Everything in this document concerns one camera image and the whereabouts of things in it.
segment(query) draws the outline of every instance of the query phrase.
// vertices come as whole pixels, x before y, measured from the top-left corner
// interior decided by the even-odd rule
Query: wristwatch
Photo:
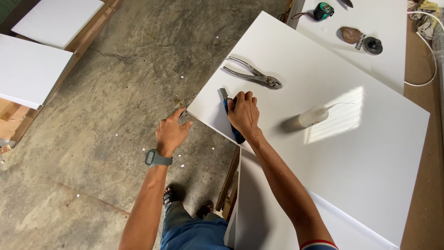
[[[148,167],[153,167],[155,165],[166,165],[169,166],[173,164],[173,158],[163,157],[159,155],[157,149],[150,149],[145,157],[145,165]]]

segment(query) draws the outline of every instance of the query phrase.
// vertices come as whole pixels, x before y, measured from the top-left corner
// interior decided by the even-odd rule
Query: striped sleeve cuff
[[[301,250],[317,250],[317,249],[331,249],[338,250],[338,248],[332,242],[325,240],[312,240],[307,241],[301,245]]]

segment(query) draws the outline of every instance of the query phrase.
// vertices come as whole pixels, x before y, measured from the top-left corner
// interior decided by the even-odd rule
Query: hand
[[[174,150],[179,147],[188,135],[188,130],[193,125],[192,121],[187,121],[179,125],[178,119],[186,108],[176,109],[170,117],[161,120],[156,130],[157,151],[160,156],[171,157]]]
[[[253,97],[253,93],[239,92],[234,100],[228,101],[228,120],[248,141],[253,137],[262,134],[258,128],[259,110],[256,107],[258,99]]]

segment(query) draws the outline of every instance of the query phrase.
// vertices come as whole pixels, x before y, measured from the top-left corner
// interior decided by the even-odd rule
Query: pliers
[[[281,89],[284,85],[276,78],[274,77],[270,77],[270,76],[266,76],[262,73],[260,73],[257,69],[253,68],[250,64],[238,59],[238,58],[234,58],[229,56],[228,59],[232,59],[235,60],[237,62],[242,63],[243,65],[247,66],[249,69],[251,69],[251,71],[253,71],[253,73],[255,74],[255,76],[251,76],[251,75],[246,75],[246,74],[241,74],[238,72],[235,72],[227,67],[223,67],[226,71],[230,72],[231,74],[234,74],[238,77],[243,77],[243,78],[248,78],[248,79],[252,79],[252,80],[256,80],[256,81],[261,81],[263,83],[265,83],[265,85],[271,87],[271,88],[275,88],[275,89]]]

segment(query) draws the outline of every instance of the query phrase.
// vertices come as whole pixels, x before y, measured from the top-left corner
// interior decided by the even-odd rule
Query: blue knife handle
[[[223,105],[225,107],[225,112],[228,115],[228,102],[227,100],[223,100]],[[241,133],[231,125],[231,131],[233,131],[234,139],[238,144],[242,144],[245,142],[245,138],[241,135]]]

